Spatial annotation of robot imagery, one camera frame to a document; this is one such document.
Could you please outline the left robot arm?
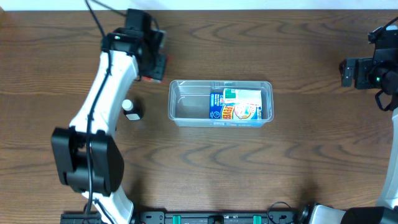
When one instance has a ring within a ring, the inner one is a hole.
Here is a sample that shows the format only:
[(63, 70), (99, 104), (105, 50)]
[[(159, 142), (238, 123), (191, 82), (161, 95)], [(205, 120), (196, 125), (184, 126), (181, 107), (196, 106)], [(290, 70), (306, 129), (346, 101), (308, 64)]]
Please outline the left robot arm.
[(60, 182), (88, 200), (82, 213), (64, 213), (62, 223), (139, 222), (121, 185), (124, 159), (114, 136), (121, 114), (143, 116), (142, 106), (126, 99), (131, 85), (161, 82), (167, 56), (161, 52), (165, 32), (154, 17), (128, 9), (125, 18), (123, 27), (103, 35), (98, 71), (81, 109), (51, 136)]

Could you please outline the red Panadol sachet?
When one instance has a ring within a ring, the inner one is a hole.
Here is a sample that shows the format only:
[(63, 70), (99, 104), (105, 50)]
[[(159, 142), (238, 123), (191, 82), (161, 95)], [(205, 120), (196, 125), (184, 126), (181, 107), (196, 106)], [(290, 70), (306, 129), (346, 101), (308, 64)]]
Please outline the red Panadol sachet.
[(148, 81), (161, 83), (164, 79), (167, 66), (167, 56), (158, 55), (149, 64), (149, 68), (140, 71), (140, 76)]

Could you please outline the white green medicine box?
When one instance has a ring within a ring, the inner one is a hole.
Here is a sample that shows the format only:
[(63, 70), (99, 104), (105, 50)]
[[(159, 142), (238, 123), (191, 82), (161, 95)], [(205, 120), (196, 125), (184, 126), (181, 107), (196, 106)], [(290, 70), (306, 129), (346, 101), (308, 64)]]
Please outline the white green medicine box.
[(225, 104), (260, 105), (262, 103), (261, 90), (225, 88), (223, 90), (223, 99)]

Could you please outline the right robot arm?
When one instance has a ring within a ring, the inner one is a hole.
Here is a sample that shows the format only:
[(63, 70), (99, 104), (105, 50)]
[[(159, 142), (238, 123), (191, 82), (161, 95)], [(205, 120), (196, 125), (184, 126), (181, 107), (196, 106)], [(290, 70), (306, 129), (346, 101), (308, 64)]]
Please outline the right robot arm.
[(391, 150), (383, 186), (373, 206), (332, 208), (308, 204), (296, 223), (397, 223), (397, 18), (367, 34), (371, 57), (348, 57), (339, 64), (341, 86), (374, 90), (379, 110), (390, 116)]

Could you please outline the blue KoolFever box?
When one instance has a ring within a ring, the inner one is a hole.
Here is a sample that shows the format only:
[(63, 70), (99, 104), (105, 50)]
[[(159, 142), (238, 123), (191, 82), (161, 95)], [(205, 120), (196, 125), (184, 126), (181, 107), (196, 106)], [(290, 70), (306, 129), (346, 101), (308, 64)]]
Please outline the blue KoolFever box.
[(262, 103), (254, 104), (225, 104), (223, 93), (210, 94), (210, 119), (233, 119), (233, 120), (261, 120)]

